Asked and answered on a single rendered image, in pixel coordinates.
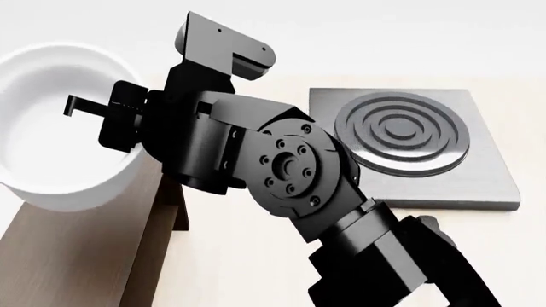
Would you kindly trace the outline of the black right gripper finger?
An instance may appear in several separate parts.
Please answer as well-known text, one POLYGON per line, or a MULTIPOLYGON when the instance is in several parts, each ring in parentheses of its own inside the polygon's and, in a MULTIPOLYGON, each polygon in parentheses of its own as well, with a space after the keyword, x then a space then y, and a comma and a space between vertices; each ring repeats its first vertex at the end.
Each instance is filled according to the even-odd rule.
POLYGON ((111 109, 109 109, 109 107, 106 105, 69 95, 67 97, 67 103, 63 114, 67 117, 71 117, 75 110, 88 114, 94 114, 99 117, 109 117, 111 114, 111 109))

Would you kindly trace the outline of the white round bowl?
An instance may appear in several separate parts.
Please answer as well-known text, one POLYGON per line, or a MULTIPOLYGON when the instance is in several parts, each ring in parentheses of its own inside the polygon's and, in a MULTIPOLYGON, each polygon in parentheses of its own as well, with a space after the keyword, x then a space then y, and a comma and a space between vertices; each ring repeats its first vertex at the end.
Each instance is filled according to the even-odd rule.
POLYGON ((50 211, 103 206, 144 160, 98 142, 102 119, 63 112, 69 96, 106 104, 116 81, 141 79, 114 55, 80 43, 43 43, 0 59, 0 183, 50 211))

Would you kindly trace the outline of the brown wooden board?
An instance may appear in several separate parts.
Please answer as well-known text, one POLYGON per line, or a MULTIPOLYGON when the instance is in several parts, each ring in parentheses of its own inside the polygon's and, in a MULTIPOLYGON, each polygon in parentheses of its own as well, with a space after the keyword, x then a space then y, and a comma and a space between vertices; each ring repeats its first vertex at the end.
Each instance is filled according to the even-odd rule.
POLYGON ((24 204, 0 239, 0 307, 152 307, 183 190, 146 157, 116 199, 59 213, 24 204))

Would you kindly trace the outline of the grey square hob plate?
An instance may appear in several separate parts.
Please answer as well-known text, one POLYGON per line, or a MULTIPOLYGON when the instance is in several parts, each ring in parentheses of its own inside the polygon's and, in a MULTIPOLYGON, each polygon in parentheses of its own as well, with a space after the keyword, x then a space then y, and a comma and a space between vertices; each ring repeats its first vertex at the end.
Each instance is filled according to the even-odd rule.
POLYGON ((516 183, 466 90, 313 88, 309 113, 358 162, 367 196, 397 208, 520 206, 516 183))

